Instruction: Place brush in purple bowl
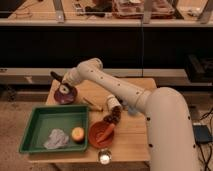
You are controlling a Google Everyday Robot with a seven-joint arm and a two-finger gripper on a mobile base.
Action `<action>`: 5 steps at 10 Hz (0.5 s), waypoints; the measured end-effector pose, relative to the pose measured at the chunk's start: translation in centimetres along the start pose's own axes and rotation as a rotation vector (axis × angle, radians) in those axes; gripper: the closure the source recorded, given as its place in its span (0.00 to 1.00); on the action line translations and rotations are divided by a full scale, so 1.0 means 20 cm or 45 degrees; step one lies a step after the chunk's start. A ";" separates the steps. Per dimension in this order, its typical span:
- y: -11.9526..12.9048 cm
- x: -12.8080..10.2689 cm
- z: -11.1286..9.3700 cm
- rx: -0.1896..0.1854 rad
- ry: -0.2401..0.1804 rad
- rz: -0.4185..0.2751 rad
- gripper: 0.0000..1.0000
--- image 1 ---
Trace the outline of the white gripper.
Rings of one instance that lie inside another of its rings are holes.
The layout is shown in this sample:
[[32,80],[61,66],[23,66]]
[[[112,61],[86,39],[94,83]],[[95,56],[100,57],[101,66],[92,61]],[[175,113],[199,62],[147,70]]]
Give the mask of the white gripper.
[[75,70],[69,70],[65,73],[62,79],[63,84],[68,84],[70,87],[77,85],[77,73]]

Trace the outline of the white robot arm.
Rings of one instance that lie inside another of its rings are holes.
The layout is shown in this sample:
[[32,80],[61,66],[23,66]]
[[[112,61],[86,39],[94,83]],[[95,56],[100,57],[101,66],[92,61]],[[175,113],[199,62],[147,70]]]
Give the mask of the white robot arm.
[[149,91],[106,74],[102,61],[79,63],[63,76],[75,86],[92,81],[146,115],[150,171],[200,171],[190,113],[184,97],[169,87]]

